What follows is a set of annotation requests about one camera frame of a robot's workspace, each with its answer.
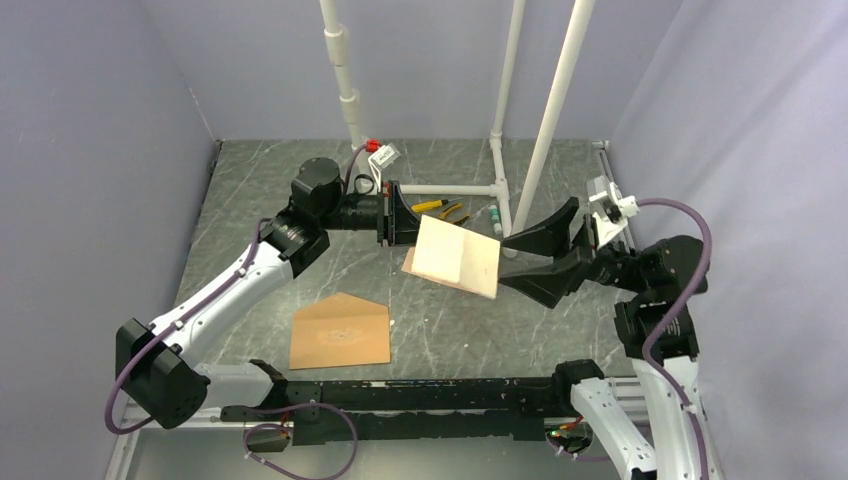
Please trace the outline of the tan paper letter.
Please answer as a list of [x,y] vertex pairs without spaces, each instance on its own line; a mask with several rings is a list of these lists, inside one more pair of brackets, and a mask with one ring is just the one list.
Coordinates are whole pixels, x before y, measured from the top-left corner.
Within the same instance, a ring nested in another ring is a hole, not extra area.
[[423,216],[401,271],[494,300],[501,242],[432,216]]

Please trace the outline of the brown paper envelope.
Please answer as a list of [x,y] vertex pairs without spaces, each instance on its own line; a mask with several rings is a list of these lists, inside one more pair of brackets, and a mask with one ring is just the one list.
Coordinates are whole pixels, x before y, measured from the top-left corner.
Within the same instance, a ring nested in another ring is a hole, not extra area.
[[336,293],[293,315],[291,370],[390,362],[390,312],[386,305]]

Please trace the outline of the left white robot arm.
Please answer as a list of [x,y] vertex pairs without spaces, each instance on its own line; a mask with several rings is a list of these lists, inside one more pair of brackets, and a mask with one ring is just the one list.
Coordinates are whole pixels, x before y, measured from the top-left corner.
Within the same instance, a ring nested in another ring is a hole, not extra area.
[[262,360],[214,366],[203,352],[263,298],[306,271],[330,246],[329,231],[373,231],[381,246],[411,246],[421,217],[398,182],[374,195],[350,191],[339,165],[305,161],[288,204],[258,220],[246,249],[192,297],[152,322],[131,319],[116,333],[115,382],[104,423],[115,434],[156,422],[165,429],[204,408],[239,407],[264,420],[287,406],[284,375]]

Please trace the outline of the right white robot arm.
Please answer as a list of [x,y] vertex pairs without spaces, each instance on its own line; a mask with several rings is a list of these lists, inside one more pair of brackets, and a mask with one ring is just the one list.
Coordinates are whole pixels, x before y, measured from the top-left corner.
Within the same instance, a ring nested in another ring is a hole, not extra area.
[[698,237],[677,235],[642,250],[617,236],[645,200],[595,200],[580,230],[569,226],[569,201],[548,219],[503,240],[507,248],[545,256],[549,264],[500,277],[534,301],[554,307],[582,284],[594,282],[632,293],[615,307],[614,326],[647,407],[651,436],[624,412],[612,385],[592,360],[559,364],[551,401],[564,415],[584,421],[623,479],[717,479],[721,469],[710,439],[698,389],[696,330],[688,300],[707,290],[712,235],[691,207],[667,206],[690,216]]

